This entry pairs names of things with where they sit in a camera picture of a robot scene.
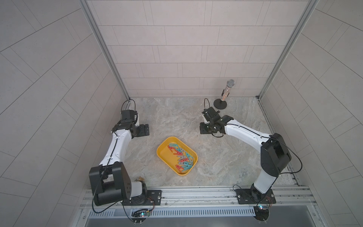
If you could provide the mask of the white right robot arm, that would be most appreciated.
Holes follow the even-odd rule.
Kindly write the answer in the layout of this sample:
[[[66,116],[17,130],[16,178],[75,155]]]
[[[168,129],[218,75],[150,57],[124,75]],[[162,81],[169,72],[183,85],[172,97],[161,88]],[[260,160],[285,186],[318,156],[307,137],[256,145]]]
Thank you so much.
[[[273,135],[261,133],[236,120],[226,119],[219,119],[214,123],[200,123],[199,129],[201,134],[220,132],[223,135],[233,136],[260,153],[262,170],[251,186],[254,196],[264,196],[292,159],[282,136],[277,133]]]

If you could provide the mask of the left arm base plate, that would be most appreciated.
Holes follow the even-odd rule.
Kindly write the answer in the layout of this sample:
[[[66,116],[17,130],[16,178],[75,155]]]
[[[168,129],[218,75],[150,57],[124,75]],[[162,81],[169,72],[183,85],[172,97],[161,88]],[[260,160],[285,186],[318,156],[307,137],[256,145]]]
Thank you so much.
[[[158,206],[161,204],[162,190],[148,190],[147,194],[132,197],[123,202],[124,206]]]

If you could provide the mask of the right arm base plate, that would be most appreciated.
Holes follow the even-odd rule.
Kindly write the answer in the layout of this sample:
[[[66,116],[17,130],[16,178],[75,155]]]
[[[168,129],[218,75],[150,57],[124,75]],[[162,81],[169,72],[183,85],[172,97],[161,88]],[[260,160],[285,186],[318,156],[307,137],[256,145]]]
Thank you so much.
[[[276,198],[272,189],[269,189],[265,194],[261,194],[256,189],[234,189],[239,204],[276,204]]]

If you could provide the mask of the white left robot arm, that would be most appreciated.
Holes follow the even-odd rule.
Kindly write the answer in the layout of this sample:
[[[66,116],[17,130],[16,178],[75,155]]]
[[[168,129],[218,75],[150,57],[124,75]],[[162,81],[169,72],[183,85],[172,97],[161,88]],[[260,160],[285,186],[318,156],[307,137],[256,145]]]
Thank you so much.
[[[123,162],[131,139],[148,135],[148,124],[119,123],[113,127],[112,141],[105,157],[89,172],[96,206],[147,196],[144,181],[132,182]]]

